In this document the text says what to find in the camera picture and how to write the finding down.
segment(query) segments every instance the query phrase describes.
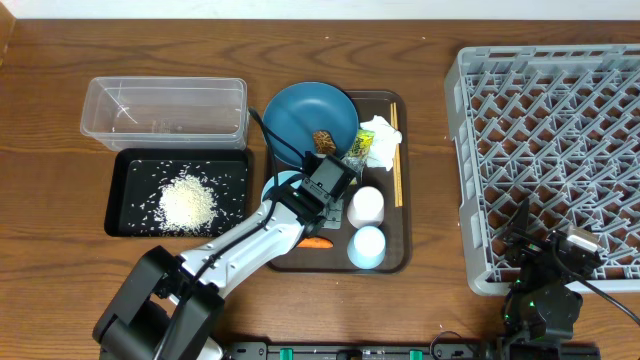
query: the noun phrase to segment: wood grain surface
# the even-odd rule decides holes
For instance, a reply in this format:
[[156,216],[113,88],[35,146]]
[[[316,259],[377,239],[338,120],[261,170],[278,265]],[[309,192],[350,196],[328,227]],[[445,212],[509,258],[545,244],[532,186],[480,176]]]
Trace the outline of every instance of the wood grain surface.
[[[178,253],[204,241],[104,233],[115,153],[79,132],[93,77],[240,77],[259,110],[305,80],[395,91],[409,117],[409,267],[379,277],[260,269],[228,298],[216,332],[225,340],[425,343],[446,329],[489,339],[502,330],[503,299],[467,285],[445,74],[465,46],[632,42],[640,23],[20,20],[0,68],[0,357],[95,359],[93,325],[135,261],[157,244]],[[249,143],[255,195],[265,154],[253,124]],[[640,313],[640,295],[616,297]],[[585,296],[575,332],[604,359],[640,355],[640,329],[597,296]]]
[[13,15],[0,3],[0,66],[2,66],[4,54],[7,52],[7,45],[15,22],[16,19]]

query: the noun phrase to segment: black tray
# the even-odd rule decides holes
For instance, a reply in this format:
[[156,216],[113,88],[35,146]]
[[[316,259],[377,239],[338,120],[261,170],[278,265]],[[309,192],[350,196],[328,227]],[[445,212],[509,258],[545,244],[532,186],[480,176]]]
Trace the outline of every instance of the black tray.
[[[404,103],[400,96],[389,91],[347,91],[347,95],[353,100],[358,111],[360,122],[373,119],[374,115],[383,116],[387,121],[391,119],[390,106],[396,103],[398,110],[398,128],[402,132],[400,144],[400,162],[402,170],[402,207],[395,207],[395,189],[393,170],[386,171],[383,168],[365,168],[362,173],[362,185],[374,186],[384,196],[385,210],[384,221],[380,230],[387,240],[386,256],[378,267],[372,270],[362,270],[355,267],[347,257],[347,244],[356,232],[356,229],[347,219],[346,208],[356,186],[350,186],[343,196],[344,211],[342,224],[339,230],[322,229],[318,236],[325,237],[333,242],[331,249],[301,249],[295,248],[288,254],[273,259],[268,265],[276,271],[282,272],[307,272],[307,273],[353,273],[353,274],[393,274],[402,271],[411,259],[411,225],[409,214],[411,206],[409,201],[409,165],[407,143],[407,115]],[[289,169],[286,165],[279,164],[279,171]],[[267,166],[266,179],[271,178],[271,166]]]
[[110,236],[185,235],[163,232],[153,216],[162,194],[159,186],[177,177],[185,169],[184,165],[189,165],[187,174],[209,179],[219,177],[216,183],[203,183],[214,191],[218,216],[210,227],[199,229],[198,236],[219,236],[242,222],[249,181],[248,157],[244,152],[126,149],[118,154],[113,168],[104,231]]

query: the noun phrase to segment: plastic container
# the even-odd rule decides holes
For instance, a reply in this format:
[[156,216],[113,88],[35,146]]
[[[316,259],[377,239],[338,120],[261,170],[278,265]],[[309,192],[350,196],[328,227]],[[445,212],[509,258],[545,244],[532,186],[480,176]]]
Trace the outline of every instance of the plastic container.
[[590,225],[606,260],[591,283],[640,291],[640,46],[465,48],[445,91],[471,289],[517,278],[496,235],[528,198],[529,232]]
[[80,132],[113,151],[244,150],[247,126],[242,79],[99,77],[89,84]]

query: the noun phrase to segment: snack package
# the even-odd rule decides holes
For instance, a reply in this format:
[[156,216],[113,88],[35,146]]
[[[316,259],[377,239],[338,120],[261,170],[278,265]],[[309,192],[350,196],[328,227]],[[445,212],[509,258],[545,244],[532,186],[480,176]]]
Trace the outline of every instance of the snack package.
[[350,168],[355,170],[357,176],[351,181],[351,185],[359,183],[362,179],[362,170],[367,163],[367,156],[369,156],[369,149],[373,144],[373,137],[375,132],[369,130],[358,130],[356,140],[353,142],[353,146],[342,158],[342,162],[347,164]]

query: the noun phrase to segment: wire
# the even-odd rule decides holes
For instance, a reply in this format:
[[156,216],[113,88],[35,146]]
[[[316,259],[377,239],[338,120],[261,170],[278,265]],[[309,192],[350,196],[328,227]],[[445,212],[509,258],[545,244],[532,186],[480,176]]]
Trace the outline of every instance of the wire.
[[[269,129],[267,129],[267,127],[264,125],[264,123],[262,122],[262,118],[260,117],[260,114],[258,114],[258,112],[255,109],[249,108],[249,114],[251,115],[253,120],[255,120],[258,123],[258,125],[260,125],[260,129],[262,130],[262,134],[264,135],[264,141],[267,144],[267,152],[271,157],[271,166],[273,171],[273,189],[276,189],[279,186],[278,172],[276,167],[276,156],[273,152],[271,139],[269,138],[269,136],[267,136]],[[286,144],[284,141],[282,141],[282,139],[280,139],[280,141],[286,146],[290,146]],[[180,300],[178,300],[178,305],[176,305],[176,309],[174,310],[173,315],[169,320],[169,325],[167,326],[167,330],[164,332],[164,335],[162,336],[160,343],[158,344],[158,346],[156,347],[156,350],[154,351],[153,360],[160,359],[160,354],[164,350],[168,339],[171,337],[171,333],[176,327],[178,315],[182,312],[182,309],[184,309],[187,301],[191,298],[191,295],[193,294],[193,291],[195,290],[196,285],[198,284],[198,280],[200,280],[202,275],[207,271],[207,269],[209,269],[209,267],[211,267],[212,264],[215,263],[216,260],[218,260],[222,255],[224,255],[227,251],[232,249],[234,246],[238,245],[248,237],[252,236],[256,232],[258,232],[260,229],[265,228],[266,230],[266,225],[269,223],[269,220],[273,216],[273,212],[275,211],[275,209],[276,209],[276,202],[273,201],[271,202],[271,206],[269,207],[269,212],[267,213],[267,216],[256,227],[242,234],[237,239],[231,241],[222,249],[220,249],[218,252],[216,252],[214,255],[209,256],[207,260],[202,264],[202,266],[200,266],[196,274],[191,279],[191,282],[189,284],[187,291],[185,291],[184,295],[180,297]]]
[[269,133],[269,135],[273,136],[274,139],[278,140],[279,143],[281,143],[282,145],[288,147],[289,150],[293,151],[296,155],[298,155],[300,157],[300,159],[304,160],[304,155],[302,155],[302,153],[300,151],[298,151],[296,148],[291,146],[288,142],[284,141],[280,136],[276,135],[276,133],[271,131],[271,129],[269,129],[268,127],[264,126],[264,130],[266,130]]
[[562,270],[562,272],[566,273],[569,277],[571,277],[574,280],[578,281],[580,284],[586,286],[589,290],[591,290],[594,293],[602,296],[602,298],[604,298],[608,302],[612,303],[614,306],[616,306],[618,309],[620,309],[623,313],[627,314],[633,321],[636,322],[636,324],[638,324],[638,326],[640,326],[640,318],[638,318],[638,316],[636,314],[634,314],[633,311],[629,310],[629,308],[627,308],[626,306],[622,305],[620,302],[618,302],[618,300],[614,299],[609,294],[607,294],[604,291],[598,289],[597,287],[591,285],[591,283],[589,283],[587,280],[585,280],[580,274],[577,274],[577,273],[571,271],[560,260],[560,258],[558,257],[558,248],[559,248],[559,246],[560,246],[560,242],[556,240],[555,245],[551,246],[551,255],[553,256],[553,260],[555,261],[556,265],[560,268],[560,270]]
[[[433,341],[431,342],[431,344],[429,344],[429,355],[431,355],[431,357],[433,357],[434,359],[440,359],[440,357],[439,357],[439,356],[437,356],[437,355],[433,352],[433,347],[436,345],[436,343],[438,342],[438,340],[440,340],[440,337],[441,337],[442,335],[446,335],[446,334],[455,335],[455,336],[457,336],[458,338],[462,339],[462,336],[461,336],[460,334],[458,334],[458,333],[457,333],[457,332],[455,332],[455,331],[451,331],[451,330],[445,330],[445,331],[441,332],[440,334],[438,334],[438,336],[436,336],[436,337],[433,339]],[[475,351],[475,350],[473,350],[469,344],[464,344],[464,345],[467,347],[467,349],[469,349],[469,351],[471,351],[471,354],[473,354],[473,356],[475,357],[475,356],[476,356],[476,351]]]
[[291,185],[296,181],[301,181],[304,179],[309,178],[309,175],[307,174],[295,174],[293,176],[291,176],[290,178],[288,178],[287,180],[283,181],[282,184],[280,184],[280,188],[279,189],[274,189],[273,187],[269,188],[269,190],[267,190],[264,194],[264,196],[262,197],[263,200],[269,198],[271,195],[277,193],[280,189],[286,187],[287,185]]

